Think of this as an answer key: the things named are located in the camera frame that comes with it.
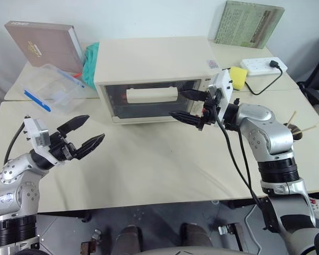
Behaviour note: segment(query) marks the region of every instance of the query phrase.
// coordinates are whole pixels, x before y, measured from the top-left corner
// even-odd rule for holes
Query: electrical cord
[[[248,176],[248,184],[249,184],[248,188],[250,190],[251,196],[253,197],[256,205],[258,205],[258,207],[261,209],[260,199],[257,197],[257,195],[255,194],[255,192],[253,191],[252,186],[251,186],[251,176],[250,176],[249,164],[248,164],[248,160],[246,158],[246,154],[245,154],[245,150],[244,150],[242,133],[241,133],[240,129],[238,129],[237,132],[238,132],[240,149],[242,151],[242,155],[243,155],[243,158],[244,158],[244,164],[245,164],[245,168],[246,168],[246,173],[247,173],[247,176]]]
[[[250,210],[250,212],[247,214],[247,216],[245,216],[244,218],[244,221],[245,221],[245,225],[246,227],[248,228],[249,230],[249,234],[252,238],[252,240],[254,241],[254,243],[256,244],[257,248],[258,248],[258,252],[257,252],[257,255],[260,255],[261,254],[261,251],[262,251],[262,246],[260,245],[260,243],[257,241],[257,239],[255,238],[254,236],[254,233],[253,231],[251,230],[250,226],[249,226],[249,222],[248,222],[248,218],[250,217],[250,215],[253,213],[253,211],[255,210],[256,208],[256,205],[253,206],[253,208]]]
[[[18,138],[19,134],[21,133],[21,131],[23,130],[24,127],[25,127],[25,123],[22,122],[21,126],[19,127],[19,129],[17,130],[15,135],[13,136],[13,138],[12,138],[12,140],[10,142],[10,145],[7,148],[7,152],[6,152],[5,159],[4,159],[4,165],[7,163],[8,157],[10,156],[10,153],[11,153],[11,150],[12,150],[12,147],[13,147],[16,139]]]
[[[251,188],[251,179],[250,179],[250,185],[248,184],[248,182],[246,181],[246,179],[244,178],[243,174],[241,173],[241,171],[239,170],[238,168],[238,165],[236,163],[236,160],[235,160],[235,157],[234,157],[234,153],[232,152],[232,148],[231,148],[231,144],[230,144],[230,139],[229,139],[229,136],[228,136],[228,133],[227,131],[225,130],[224,126],[222,125],[222,123],[220,122],[219,118],[218,118],[218,114],[215,115],[215,118],[216,118],[216,122],[217,124],[219,125],[219,128],[221,129],[222,133],[224,134],[224,137],[225,137],[225,140],[227,142],[227,146],[228,146],[228,150],[229,150],[229,153],[230,153],[230,157],[232,159],[232,162],[240,176],[240,178],[243,180],[243,182],[245,183],[245,185],[248,187],[248,189],[250,190],[250,193],[255,201],[255,203],[257,204],[257,206],[259,208],[261,208],[261,204],[260,204],[260,201],[258,199],[258,197],[256,196],[256,194],[254,193],[254,191],[252,190]]]
[[[280,68],[279,64],[278,64],[276,61],[274,61],[274,60],[270,61],[269,65],[270,65],[271,67],[275,67],[275,68],[277,68],[278,70],[280,70],[280,72],[281,72],[280,75],[279,75],[276,79],[274,79],[272,82],[270,82],[268,86],[266,86],[263,90],[261,90],[261,91],[258,92],[258,93],[255,93],[255,92],[250,88],[249,84],[245,81],[244,83],[247,85],[247,87],[248,87],[249,91],[251,92],[251,94],[253,94],[253,95],[255,95],[255,96],[258,96],[258,95],[262,94],[268,87],[270,87],[271,85],[273,85],[273,84],[282,76],[283,71],[282,71],[282,69]]]

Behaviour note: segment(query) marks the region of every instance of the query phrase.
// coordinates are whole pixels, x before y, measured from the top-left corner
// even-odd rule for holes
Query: green book
[[[283,13],[278,6],[227,1],[214,41],[262,49]]]

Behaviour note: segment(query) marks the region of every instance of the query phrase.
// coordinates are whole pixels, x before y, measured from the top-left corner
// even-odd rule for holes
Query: small box
[[[22,92],[47,112],[68,113],[83,100],[78,98],[85,85],[50,64],[35,67],[20,81]]]

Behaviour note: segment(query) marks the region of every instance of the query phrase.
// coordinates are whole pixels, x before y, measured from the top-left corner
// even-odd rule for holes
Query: shoe
[[[315,218],[319,219],[319,199],[316,198],[309,198],[310,204],[315,214]]]
[[[124,228],[117,236],[112,255],[133,255],[141,252],[142,234],[135,225]]]
[[[182,246],[212,247],[211,240],[206,231],[196,224],[181,224],[180,238],[182,240]]]

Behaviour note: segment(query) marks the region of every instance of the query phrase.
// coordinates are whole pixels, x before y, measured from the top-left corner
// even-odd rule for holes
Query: green cloth
[[[83,81],[92,89],[96,89],[96,86],[94,86],[93,78],[94,71],[96,70],[98,49],[99,43],[95,42],[94,44],[88,46],[85,52],[86,60],[84,63],[82,78]]]

